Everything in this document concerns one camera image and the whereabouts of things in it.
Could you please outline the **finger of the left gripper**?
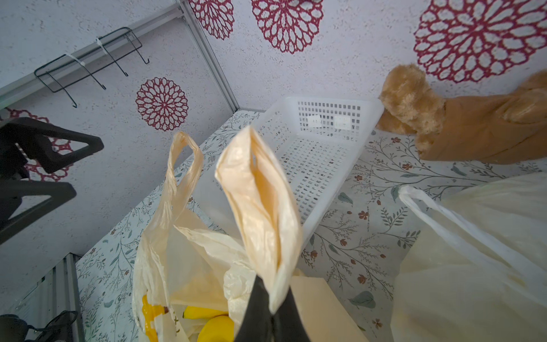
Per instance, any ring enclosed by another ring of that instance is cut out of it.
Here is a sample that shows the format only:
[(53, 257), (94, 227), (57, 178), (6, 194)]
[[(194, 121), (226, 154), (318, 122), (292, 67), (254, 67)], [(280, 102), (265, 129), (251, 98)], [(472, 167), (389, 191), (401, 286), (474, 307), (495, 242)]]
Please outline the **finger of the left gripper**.
[(75, 197), (67, 182), (1, 181), (1, 243)]
[[(62, 155), (54, 150), (53, 138), (83, 143), (76, 151)], [(32, 118), (1, 121), (1, 178), (28, 178), (25, 165), (37, 161), (48, 173), (56, 172), (104, 149), (103, 141)]]

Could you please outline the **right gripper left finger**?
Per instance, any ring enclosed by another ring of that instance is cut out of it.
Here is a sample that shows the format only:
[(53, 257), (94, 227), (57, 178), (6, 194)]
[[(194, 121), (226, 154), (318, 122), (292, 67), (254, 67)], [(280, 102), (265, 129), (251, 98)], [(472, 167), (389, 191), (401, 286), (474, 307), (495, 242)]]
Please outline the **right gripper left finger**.
[(272, 341), (272, 338), (272, 314), (269, 311), (269, 294), (263, 280), (256, 276), (244, 320), (234, 338), (234, 342), (269, 342)]

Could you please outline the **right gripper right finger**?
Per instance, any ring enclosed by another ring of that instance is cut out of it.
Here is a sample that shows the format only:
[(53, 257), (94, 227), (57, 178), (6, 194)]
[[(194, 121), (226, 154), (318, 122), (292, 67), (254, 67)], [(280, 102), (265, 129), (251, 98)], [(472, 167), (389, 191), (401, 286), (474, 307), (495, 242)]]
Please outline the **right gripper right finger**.
[(292, 290), (272, 316), (272, 334), (275, 342), (310, 342), (296, 306)]

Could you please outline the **orange-yellow banana bunch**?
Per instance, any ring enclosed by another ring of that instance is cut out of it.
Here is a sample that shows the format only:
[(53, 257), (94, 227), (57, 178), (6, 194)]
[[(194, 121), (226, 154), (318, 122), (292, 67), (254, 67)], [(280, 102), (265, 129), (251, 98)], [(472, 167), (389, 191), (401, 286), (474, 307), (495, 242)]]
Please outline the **orange-yellow banana bunch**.
[(197, 336), (198, 342), (234, 341), (235, 324), (229, 317), (229, 312), (188, 306), (183, 313), (183, 318), (207, 321)]

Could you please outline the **beige plastic bag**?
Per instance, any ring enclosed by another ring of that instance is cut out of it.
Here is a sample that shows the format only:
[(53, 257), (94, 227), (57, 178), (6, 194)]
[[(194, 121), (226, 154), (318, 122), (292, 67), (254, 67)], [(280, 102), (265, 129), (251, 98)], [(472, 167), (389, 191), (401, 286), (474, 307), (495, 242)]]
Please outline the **beige plastic bag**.
[(203, 162), (196, 142), (177, 133), (160, 203), (135, 260), (132, 312), (139, 340), (197, 341), (207, 321), (184, 319), (188, 306), (229, 312), (235, 337), (259, 276), (272, 316), (292, 290), (311, 341), (364, 341), (326, 281), (297, 269), (303, 242), (299, 211), (279, 161), (258, 132), (241, 130), (215, 170), (239, 238), (209, 229), (187, 206)]

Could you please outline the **white plastic bag lemon print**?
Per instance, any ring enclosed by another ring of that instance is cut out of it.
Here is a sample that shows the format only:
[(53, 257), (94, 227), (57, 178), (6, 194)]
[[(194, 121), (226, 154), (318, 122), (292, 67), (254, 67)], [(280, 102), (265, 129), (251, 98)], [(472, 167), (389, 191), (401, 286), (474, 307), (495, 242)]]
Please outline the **white plastic bag lemon print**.
[(395, 341), (546, 340), (545, 173), (399, 198), (420, 236), (395, 278)]

